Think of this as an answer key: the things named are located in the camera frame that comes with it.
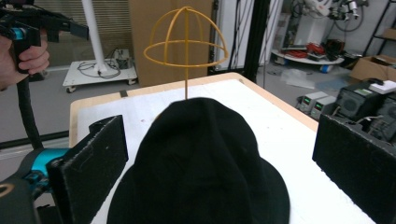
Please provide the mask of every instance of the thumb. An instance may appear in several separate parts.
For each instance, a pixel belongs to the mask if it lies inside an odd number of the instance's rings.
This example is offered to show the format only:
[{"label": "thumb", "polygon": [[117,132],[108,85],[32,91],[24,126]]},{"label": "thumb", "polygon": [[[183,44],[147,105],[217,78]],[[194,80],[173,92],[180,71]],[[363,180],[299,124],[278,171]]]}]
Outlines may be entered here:
[{"label": "thumb", "polygon": [[11,48],[12,41],[6,37],[0,35],[0,59],[8,54],[9,48]]}]

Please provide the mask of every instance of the table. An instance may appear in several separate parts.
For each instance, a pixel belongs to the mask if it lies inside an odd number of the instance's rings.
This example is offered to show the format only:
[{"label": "table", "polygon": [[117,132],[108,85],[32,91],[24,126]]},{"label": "table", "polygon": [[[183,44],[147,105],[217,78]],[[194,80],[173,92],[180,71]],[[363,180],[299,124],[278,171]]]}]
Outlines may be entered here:
[{"label": "table", "polygon": [[[272,163],[285,180],[290,195],[290,223],[374,223],[312,161],[318,129],[316,121],[235,73],[196,78],[190,80],[190,84],[189,95],[217,99],[245,118],[256,135],[261,157]],[[99,117],[122,114],[123,107],[132,105],[132,110],[127,111],[134,118],[125,117],[127,125],[124,122],[130,158],[124,174],[134,164],[138,146],[151,121],[172,101],[168,98],[175,93],[181,98],[184,96],[183,87],[184,82],[175,82],[128,91],[130,97],[122,100],[119,93],[113,93],[74,102],[71,105],[70,146],[81,139],[77,131],[81,130],[81,122],[85,122],[84,132],[86,125],[102,119]],[[119,183],[120,178],[92,223],[106,223],[108,207]]]}]

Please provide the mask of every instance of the white paper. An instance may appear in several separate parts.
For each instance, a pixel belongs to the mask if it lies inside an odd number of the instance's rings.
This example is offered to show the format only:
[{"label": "white paper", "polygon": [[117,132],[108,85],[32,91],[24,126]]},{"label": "white paper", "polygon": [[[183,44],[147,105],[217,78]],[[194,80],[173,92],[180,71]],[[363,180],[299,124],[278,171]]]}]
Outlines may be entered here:
[{"label": "white paper", "polygon": [[[256,135],[260,155],[281,173],[290,195],[290,223],[374,223],[312,161],[316,133],[237,80],[189,88],[189,96],[213,98],[241,114]],[[184,99],[184,89],[123,98],[78,112],[78,141],[99,119],[123,115],[129,161],[152,121],[172,102]],[[115,188],[92,223],[106,223]]]}]

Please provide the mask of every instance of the white metal base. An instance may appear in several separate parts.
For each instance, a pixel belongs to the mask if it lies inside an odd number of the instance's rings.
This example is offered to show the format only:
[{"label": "white metal base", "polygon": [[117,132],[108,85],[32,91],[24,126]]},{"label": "white metal base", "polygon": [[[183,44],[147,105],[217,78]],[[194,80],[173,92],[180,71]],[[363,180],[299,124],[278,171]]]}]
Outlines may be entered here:
[{"label": "white metal base", "polygon": [[75,91],[77,86],[86,85],[86,84],[109,82],[109,81],[120,81],[120,80],[127,80],[128,85],[132,85],[136,83],[137,75],[133,66],[131,68],[120,70],[120,74],[117,75],[116,77],[102,78],[117,74],[118,70],[106,66],[107,72],[102,73],[101,74],[102,77],[99,77],[98,73],[94,71],[93,68],[79,71],[78,67],[82,63],[96,64],[96,60],[71,63],[66,78],[64,79],[64,87],[66,87],[66,91],[69,93]]}]

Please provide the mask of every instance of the black pole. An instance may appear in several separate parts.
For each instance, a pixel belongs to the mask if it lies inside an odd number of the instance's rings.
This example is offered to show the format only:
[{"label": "black pole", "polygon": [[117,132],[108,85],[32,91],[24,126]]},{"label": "black pole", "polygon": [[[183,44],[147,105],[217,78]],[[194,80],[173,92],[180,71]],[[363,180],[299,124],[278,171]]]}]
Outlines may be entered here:
[{"label": "black pole", "polygon": [[247,40],[247,54],[243,76],[256,83],[257,70],[260,65],[262,41],[266,30],[268,10],[271,0],[255,0],[251,16],[250,31]]}]

